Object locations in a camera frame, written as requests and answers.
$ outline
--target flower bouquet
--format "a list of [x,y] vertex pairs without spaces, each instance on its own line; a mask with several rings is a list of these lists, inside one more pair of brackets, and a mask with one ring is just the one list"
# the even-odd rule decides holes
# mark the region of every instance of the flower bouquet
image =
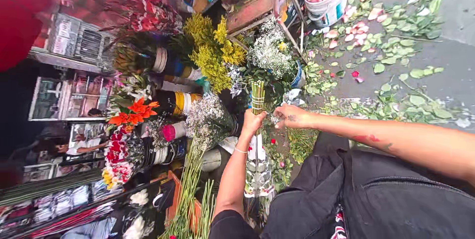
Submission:
[[199,149],[206,151],[228,137],[237,122],[229,114],[218,96],[206,93],[194,102],[186,119],[186,135],[193,138]]
[[247,58],[254,66],[269,70],[275,79],[286,75],[295,76],[296,58],[292,56],[291,46],[285,42],[284,33],[271,18],[259,27],[260,36],[249,48]]
[[126,183],[134,169],[140,167],[143,150],[138,138],[126,126],[119,126],[112,134],[109,145],[104,150],[105,168],[102,172],[108,189]]

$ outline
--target forearm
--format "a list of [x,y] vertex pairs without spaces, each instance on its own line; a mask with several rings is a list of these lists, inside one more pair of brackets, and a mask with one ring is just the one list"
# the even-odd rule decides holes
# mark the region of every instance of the forearm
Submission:
[[244,215],[242,204],[244,187],[246,185],[246,160],[252,134],[242,133],[239,137],[236,149],[229,158],[228,164],[224,169],[219,184],[219,191],[216,198],[216,208],[214,215],[224,210],[235,210]]
[[309,114],[311,128],[347,137],[406,161],[473,182],[475,135],[434,125]]

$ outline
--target window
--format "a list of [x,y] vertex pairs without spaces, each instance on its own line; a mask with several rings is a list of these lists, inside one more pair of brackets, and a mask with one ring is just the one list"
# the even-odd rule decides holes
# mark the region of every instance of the window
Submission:
[[110,36],[98,32],[97,29],[91,28],[82,23],[77,35],[75,56],[83,60],[91,61],[94,64],[100,64],[99,61],[109,60],[108,54],[104,52],[111,41]]

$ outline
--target green stem bundle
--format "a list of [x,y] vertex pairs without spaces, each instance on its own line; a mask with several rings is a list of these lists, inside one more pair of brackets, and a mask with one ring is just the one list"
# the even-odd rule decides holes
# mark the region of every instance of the green stem bundle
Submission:
[[[252,112],[254,115],[259,115],[264,111],[264,97],[265,97],[265,90],[264,90],[264,81],[258,80],[256,82],[252,82],[252,96],[251,96],[251,106]],[[256,131],[256,135],[262,133],[262,128],[259,128]]]

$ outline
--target tattoo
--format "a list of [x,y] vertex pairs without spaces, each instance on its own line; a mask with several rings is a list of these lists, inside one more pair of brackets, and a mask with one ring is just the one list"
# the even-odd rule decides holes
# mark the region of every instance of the tattoo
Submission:
[[296,117],[296,116],[294,116],[294,115],[289,115],[289,116],[288,116],[288,119],[289,119],[290,121],[295,121],[295,122],[298,122],[298,119],[297,119],[297,117]]

